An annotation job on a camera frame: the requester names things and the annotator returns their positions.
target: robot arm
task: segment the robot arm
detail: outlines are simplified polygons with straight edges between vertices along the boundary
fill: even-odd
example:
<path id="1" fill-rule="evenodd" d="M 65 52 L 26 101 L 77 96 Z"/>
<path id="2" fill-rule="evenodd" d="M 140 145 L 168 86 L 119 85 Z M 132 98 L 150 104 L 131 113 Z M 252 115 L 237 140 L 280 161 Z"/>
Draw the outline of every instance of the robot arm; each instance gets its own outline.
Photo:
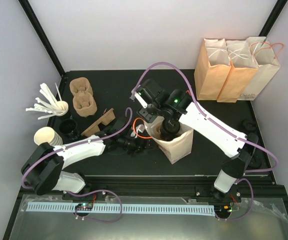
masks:
<path id="1" fill-rule="evenodd" d="M 37 195 L 44 195 L 52 190 L 78 193 L 85 186 L 84 179 L 77 173 L 65 172 L 62 169 L 85 158 L 101 155 L 106 148 L 104 142 L 102 140 L 91 141 L 98 138 L 99 136 L 92 135 L 87 139 L 81 140 L 84 142 L 89 140 L 89 143 L 78 145 L 81 142 L 79 141 L 58 145 L 54 148 L 47 142 L 42 143 L 24 164 L 21 173 L 24 174 L 30 166 L 46 154 L 64 149 L 36 166 L 28 174 L 26 180 Z"/>
<path id="2" fill-rule="evenodd" d="M 96 140 L 120 130 L 125 119 L 119 118 L 113 126 L 106 127 L 87 139 L 70 144 L 50 146 L 47 142 L 39 145 L 21 169 L 24 174 L 33 164 L 46 154 L 53 153 L 38 164 L 27 175 L 26 181 L 37 195 L 44 195 L 52 190 L 79 193 L 85 187 L 84 179 L 77 173 L 62 171 L 64 168 L 86 158 L 99 156 L 105 152 L 122 147 L 129 154 L 139 153 L 147 146 L 147 141 L 128 136 L 128 130 L 105 140 Z"/>
<path id="3" fill-rule="evenodd" d="M 227 193 L 235 181 L 243 176 L 255 149 L 245 145 L 238 138 L 257 143 L 258 137 L 255 134 L 246 135 L 231 128 L 200 106 L 204 113 L 201 114 L 188 93 L 176 89 L 168 94 L 152 79 L 146 80 L 136 90 L 135 98 L 142 105 L 138 114 L 146 122 L 152 123 L 156 116 L 165 118 L 160 128 L 162 137 L 163 134 L 175 136 L 180 129 L 180 123 L 185 124 L 212 141 L 225 153 L 230 161 L 222 166 L 214 183 L 215 189 Z"/>

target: white string handle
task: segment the white string handle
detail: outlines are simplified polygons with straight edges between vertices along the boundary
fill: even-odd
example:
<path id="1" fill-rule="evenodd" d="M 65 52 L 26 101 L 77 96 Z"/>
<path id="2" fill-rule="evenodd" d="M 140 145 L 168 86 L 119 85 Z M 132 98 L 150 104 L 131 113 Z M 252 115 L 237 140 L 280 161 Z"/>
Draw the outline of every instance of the white string handle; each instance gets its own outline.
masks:
<path id="1" fill-rule="evenodd" d="M 260 44 L 260 43 L 258 42 L 258 43 L 256 44 L 255 48 L 254 48 L 254 51 L 253 51 L 253 54 L 252 54 L 252 60 L 253 60 L 253 62 L 254 62 L 254 59 L 255 59 L 254 53 L 256 52 L 256 49 L 258 48 L 259 44 Z"/>
<path id="2" fill-rule="evenodd" d="M 207 49 L 217 49 L 215 52 L 213 52 L 211 55 L 209 55 L 208 58 L 212 57 L 215 53 L 217 53 L 217 52 L 219 52 L 219 51 L 225 52 L 225 53 L 228 54 L 228 51 L 226 51 L 226 50 L 224 50 L 224 49 L 218 49 L 218 48 L 216 48 L 216 47 L 207 47 L 206 50 L 207 50 Z"/>
<path id="3" fill-rule="evenodd" d="M 250 56 L 247 55 L 247 54 L 237 54 L 236 52 L 239 51 L 239 50 L 242 50 L 244 47 L 240 48 L 240 49 L 236 49 L 234 51 L 231 51 L 231 50 L 228 50 L 230 52 L 230 54 L 228 55 L 230 57 L 231 60 L 233 60 L 234 58 L 236 57 L 240 57 L 241 59 L 249 59 Z"/>

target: paper cup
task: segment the paper cup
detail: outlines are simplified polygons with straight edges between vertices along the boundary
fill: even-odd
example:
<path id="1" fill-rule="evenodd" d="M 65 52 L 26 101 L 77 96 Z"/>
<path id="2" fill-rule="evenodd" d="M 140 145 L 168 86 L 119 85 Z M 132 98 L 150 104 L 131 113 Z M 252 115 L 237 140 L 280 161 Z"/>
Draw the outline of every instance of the paper cup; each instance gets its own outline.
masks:
<path id="1" fill-rule="evenodd" d="M 34 135 L 34 143 L 40 145 L 42 143 L 49 143 L 51 146 L 62 145 L 63 140 L 53 128 L 45 126 L 37 130 Z"/>
<path id="2" fill-rule="evenodd" d="M 65 111 L 61 114 L 56 114 L 62 121 L 71 118 L 71 112 L 69 111 L 69 104 L 66 101 L 58 101 L 57 104 L 61 106 Z"/>

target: white paper bag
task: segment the white paper bag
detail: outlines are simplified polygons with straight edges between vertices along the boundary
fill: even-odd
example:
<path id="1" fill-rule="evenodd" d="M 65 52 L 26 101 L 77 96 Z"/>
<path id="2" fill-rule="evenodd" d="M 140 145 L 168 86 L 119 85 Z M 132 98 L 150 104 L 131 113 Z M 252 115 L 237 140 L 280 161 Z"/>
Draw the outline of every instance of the white paper bag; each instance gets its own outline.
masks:
<path id="1" fill-rule="evenodd" d="M 260 43 L 264 40 L 264 36 L 251 36 L 246 39 L 258 63 L 258 71 L 239 96 L 238 100 L 254 100 L 281 68 L 273 49 L 267 48 L 270 46 L 270 42 L 266 41 L 268 44 L 264 43 L 263 45 Z"/>
<path id="2" fill-rule="evenodd" d="M 172 141 L 160 140 L 159 126 L 162 124 L 164 117 L 158 116 L 152 123 L 144 122 L 147 133 L 157 142 L 159 148 L 166 155 L 171 164 L 189 155 L 192 151 L 193 129 L 184 124 L 180 125 L 179 137 Z"/>

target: stack of paper cups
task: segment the stack of paper cups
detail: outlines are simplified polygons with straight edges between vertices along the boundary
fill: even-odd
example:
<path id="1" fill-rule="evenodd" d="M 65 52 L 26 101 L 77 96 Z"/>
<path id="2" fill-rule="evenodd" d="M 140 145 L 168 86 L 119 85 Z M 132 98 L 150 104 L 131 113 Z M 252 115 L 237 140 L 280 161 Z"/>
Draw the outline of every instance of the stack of paper cups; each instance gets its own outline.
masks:
<path id="1" fill-rule="evenodd" d="M 45 126 L 40 128 L 34 135 L 34 143 L 40 145 L 42 143 L 49 143 L 51 146 L 62 145 L 63 140 L 53 128 Z"/>

